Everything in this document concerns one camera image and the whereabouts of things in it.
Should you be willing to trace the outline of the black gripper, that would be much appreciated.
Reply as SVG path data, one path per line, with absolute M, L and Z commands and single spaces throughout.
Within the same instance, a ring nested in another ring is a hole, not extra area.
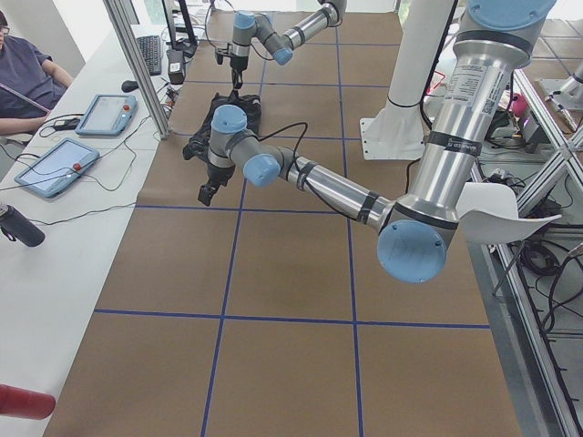
M 230 95 L 232 97 L 238 97 L 240 89 L 242 88 L 242 73 L 248 68 L 249 56 L 238 56 L 234 53 L 230 56 L 230 67 L 231 67 L 231 82 L 232 91 Z
M 207 165 L 208 182 L 199 188 L 198 201 L 209 207 L 219 187 L 227 187 L 230 179 L 235 172 L 235 166 L 226 168 L 218 167 L 213 164 Z

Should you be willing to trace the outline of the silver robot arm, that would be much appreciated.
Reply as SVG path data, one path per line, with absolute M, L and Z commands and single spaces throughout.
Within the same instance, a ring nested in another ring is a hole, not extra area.
M 249 64 L 251 43 L 257 39 L 274 61 L 283 66 L 292 60 L 293 52 L 322 30 L 338 26 L 346 11 L 346 1 L 319 1 L 320 8 L 283 33 L 278 33 L 271 20 L 260 13 L 237 11 L 232 38 L 224 56 L 230 59 L 231 82 L 235 90 L 243 85 L 243 73 Z
M 525 237 L 524 221 L 472 206 L 467 180 L 482 149 L 503 88 L 529 60 L 549 1 L 471 1 L 455 42 L 456 65 L 433 123 L 413 185 L 388 200 L 294 149 L 271 147 L 248 127 L 236 105 L 209 113 L 202 152 L 209 179 L 198 194 L 209 205 L 236 169 L 262 188 L 282 178 L 333 211 L 378 233 L 377 257 L 392 277 L 422 283 L 443 269 L 456 230 L 476 228 L 472 240 L 501 244 Z

